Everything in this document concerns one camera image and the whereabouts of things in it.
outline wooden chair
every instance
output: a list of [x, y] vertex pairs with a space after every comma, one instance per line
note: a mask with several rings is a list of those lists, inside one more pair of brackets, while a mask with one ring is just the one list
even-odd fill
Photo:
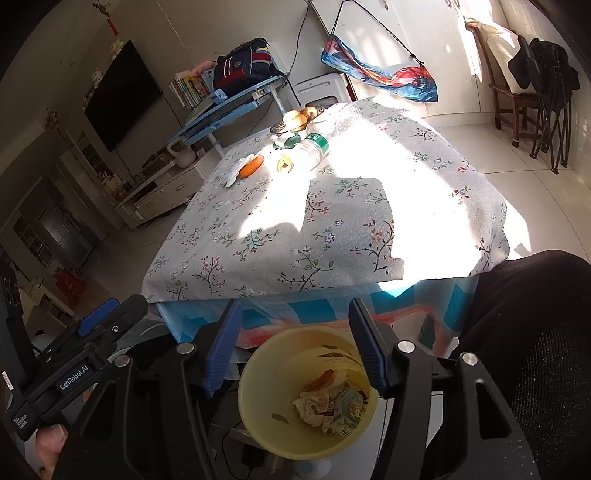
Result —
[[[531, 122], [533, 125], [537, 125], [537, 121], [528, 116], [527, 109], [533, 108], [537, 110], [539, 108], [538, 96], [535, 93], [513, 93], [509, 90], [509, 87], [505, 84], [502, 85], [497, 83], [495, 80], [495, 74], [492, 71], [491, 58], [489, 57], [488, 49], [482, 34], [478, 29], [477, 22], [467, 22], [466, 29], [470, 30], [476, 42], [480, 45], [480, 49], [483, 52], [488, 73], [491, 76], [491, 82], [489, 86], [492, 89], [492, 100], [495, 106], [495, 126], [498, 130], [502, 128], [502, 123], [509, 125], [513, 129], [513, 142], [512, 145], [515, 148], [519, 147], [520, 138], [539, 138], [539, 135], [530, 133], [527, 131], [528, 123]], [[513, 105], [513, 108], [501, 108], [499, 105], [499, 95], [509, 98], [509, 101]], [[502, 113], [511, 113], [512, 120], [509, 120], [502, 116]]]

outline desk leg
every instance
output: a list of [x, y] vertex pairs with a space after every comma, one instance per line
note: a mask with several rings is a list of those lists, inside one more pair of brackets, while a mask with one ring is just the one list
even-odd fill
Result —
[[281, 103], [281, 99], [279, 98], [279, 95], [277, 95], [277, 92], [275, 91], [275, 87], [271, 87], [271, 95], [273, 95], [273, 98], [275, 99], [275, 103], [279, 107], [279, 110], [281, 110], [281, 114], [285, 115], [287, 113], [287, 110], [285, 110], [283, 103]]
[[220, 142], [217, 141], [216, 137], [214, 137], [213, 134], [207, 134], [207, 137], [209, 141], [212, 143], [213, 148], [215, 148], [217, 153], [220, 154], [220, 157], [223, 158], [224, 152], [222, 146], [220, 145]]

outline flat screen tv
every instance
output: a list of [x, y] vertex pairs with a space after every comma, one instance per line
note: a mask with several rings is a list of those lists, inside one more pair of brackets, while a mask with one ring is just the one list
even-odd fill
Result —
[[113, 60], [86, 107], [86, 117], [109, 151], [117, 146], [162, 91], [131, 40]]

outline floral tablecloth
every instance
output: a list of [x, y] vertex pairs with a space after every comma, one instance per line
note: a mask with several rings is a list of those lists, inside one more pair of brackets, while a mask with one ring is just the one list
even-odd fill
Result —
[[504, 231], [519, 214], [434, 129], [388, 96], [357, 103], [361, 117], [311, 172], [265, 162], [225, 188], [231, 166], [271, 135], [231, 149], [154, 258], [148, 301], [468, 277], [522, 242]]

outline blue desk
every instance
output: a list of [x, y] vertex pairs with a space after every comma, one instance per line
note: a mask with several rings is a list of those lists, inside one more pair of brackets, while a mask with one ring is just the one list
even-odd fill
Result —
[[281, 113], [285, 114], [285, 107], [283, 107], [281, 100], [277, 96], [277, 90], [283, 87], [285, 83], [286, 81], [280, 76], [257, 83], [192, 120], [186, 127], [170, 137], [168, 143], [182, 137], [186, 145], [192, 145], [202, 138], [208, 137], [213, 147], [223, 157], [223, 149], [213, 136], [213, 132], [220, 127], [231, 124], [242, 115], [259, 108], [267, 100], [275, 100]]

